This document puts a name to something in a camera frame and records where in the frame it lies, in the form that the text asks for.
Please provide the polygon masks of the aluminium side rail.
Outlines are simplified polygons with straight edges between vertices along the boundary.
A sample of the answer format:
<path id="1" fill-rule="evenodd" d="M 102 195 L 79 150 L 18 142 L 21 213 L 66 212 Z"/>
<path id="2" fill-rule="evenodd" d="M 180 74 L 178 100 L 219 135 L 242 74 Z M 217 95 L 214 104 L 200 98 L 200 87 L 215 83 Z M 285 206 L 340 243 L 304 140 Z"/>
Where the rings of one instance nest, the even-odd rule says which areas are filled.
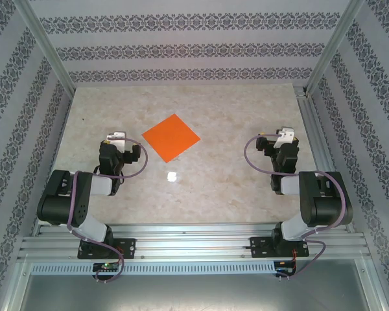
<path id="1" fill-rule="evenodd" d="M 335 165 L 330 155 L 312 99 L 307 96 L 304 87 L 294 86 L 293 89 L 316 168 L 326 172 L 335 171 Z"/>

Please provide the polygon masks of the long aluminium mounting rail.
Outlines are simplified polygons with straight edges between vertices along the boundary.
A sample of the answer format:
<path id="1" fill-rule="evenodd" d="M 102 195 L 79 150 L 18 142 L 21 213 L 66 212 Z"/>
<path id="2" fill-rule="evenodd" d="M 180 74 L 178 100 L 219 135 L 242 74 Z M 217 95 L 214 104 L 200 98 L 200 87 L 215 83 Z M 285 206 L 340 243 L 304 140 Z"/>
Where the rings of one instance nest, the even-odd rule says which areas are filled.
<path id="1" fill-rule="evenodd" d="M 136 261 L 251 260 L 249 239 L 269 235 L 273 223 L 126 224 L 112 227 L 117 238 L 136 240 Z M 370 259 L 364 234 L 346 226 L 313 235 L 326 244 L 322 259 Z M 22 239 L 17 259 L 29 262 L 74 262 L 79 240 L 64 227 L 40 225 Z"/>

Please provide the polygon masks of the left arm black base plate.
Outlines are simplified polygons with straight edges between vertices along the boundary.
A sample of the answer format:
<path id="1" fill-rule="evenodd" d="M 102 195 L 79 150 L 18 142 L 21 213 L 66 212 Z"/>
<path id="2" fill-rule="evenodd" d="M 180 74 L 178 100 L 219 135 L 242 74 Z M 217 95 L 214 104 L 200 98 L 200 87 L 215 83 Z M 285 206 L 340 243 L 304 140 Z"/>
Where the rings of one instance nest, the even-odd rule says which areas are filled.
<path id="1" fill-rule="evenodd" d="M 131 238 L 114 238 L 111 243 L 111 247 L 119 251 L 124 259 L 133 259 L 136 250 L 136 240 Z M 80 241 L 78 253 L 78 259 L 118 259 L 119 256 L 113 250 L 106 247 L 96 245 L 94 243 Z"/>

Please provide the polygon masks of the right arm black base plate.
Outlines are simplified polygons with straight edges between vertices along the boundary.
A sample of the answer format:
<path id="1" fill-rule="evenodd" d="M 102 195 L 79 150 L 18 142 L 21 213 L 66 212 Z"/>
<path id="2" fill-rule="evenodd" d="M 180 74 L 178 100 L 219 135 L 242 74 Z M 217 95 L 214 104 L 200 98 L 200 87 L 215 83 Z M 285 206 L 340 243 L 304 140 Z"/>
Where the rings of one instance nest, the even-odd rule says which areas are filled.
<path id="1" fill-rule="evenodd" d="M 250 238 L 250 246 L 253 258 L 306 258 L 309 256 L 309 248 L 303 241 L 290 241 L 281 239 L 276 242 L 268 236 L 256 236 Z"/>

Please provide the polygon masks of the grey metal sheet panel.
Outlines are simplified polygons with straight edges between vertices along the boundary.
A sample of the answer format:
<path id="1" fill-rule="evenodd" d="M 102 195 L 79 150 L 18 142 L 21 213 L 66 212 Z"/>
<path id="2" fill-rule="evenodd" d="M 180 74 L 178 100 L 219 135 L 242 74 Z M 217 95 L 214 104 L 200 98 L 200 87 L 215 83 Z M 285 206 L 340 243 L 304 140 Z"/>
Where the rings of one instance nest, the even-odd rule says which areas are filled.
<path id="1" fill-rule="evenodd" d="M 3 311 L 389 311 L 372 261 L 319 260 L 291 279 L 256 274 L 124 275 L 96 283 L 79 264 L 18 264 Z"/>

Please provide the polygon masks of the aluminium frame post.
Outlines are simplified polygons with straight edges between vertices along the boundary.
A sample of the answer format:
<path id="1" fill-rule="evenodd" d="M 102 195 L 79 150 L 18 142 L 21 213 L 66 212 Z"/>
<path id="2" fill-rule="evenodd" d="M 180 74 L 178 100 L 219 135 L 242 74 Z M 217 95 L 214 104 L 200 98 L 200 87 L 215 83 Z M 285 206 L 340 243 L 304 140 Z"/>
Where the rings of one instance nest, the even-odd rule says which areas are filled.
<path id="1" fill-rule="evenodd" d="M 322 78 L 329 62 L 339 48 L 342 40 L 346 36 L 348 28 L 351 26 L 356 15 L 359 13 L 361 6 L 364 4 L 364 0 L 349 0 L 349 3 L 341 15 L 336 28 L 333 31 L 324 51 L 321 54 L 314 70 L 312 71 L 309 81 L 305 87 L 305 94 L 309 96 L 314 93 L 317 88 L 319 80 Z"/>
<path id="2" fill-rule="evenodd" d="M 50 63 L 56 76 L 64 87 L 70 99 L 75 96 L 76 87 L 67 69 L 63 65 L 54 45 L 51 43 L 39 17 L 31 7 L 29 0 L 12 0 L 24 22 L 32 32 L 42 53 Z"/>

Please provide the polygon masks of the orange paper sheet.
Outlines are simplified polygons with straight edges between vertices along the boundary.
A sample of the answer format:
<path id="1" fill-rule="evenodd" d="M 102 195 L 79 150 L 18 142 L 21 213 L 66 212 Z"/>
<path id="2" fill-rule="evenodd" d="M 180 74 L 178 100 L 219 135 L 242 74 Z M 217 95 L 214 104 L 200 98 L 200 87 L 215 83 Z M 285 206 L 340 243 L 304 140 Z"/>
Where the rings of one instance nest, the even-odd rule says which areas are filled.
<path id="1" fill-rule="evenodd" d="M 199 136 L 176 114 L 147 130 L 142 136 L 166 163 L 200 141 Z"/>

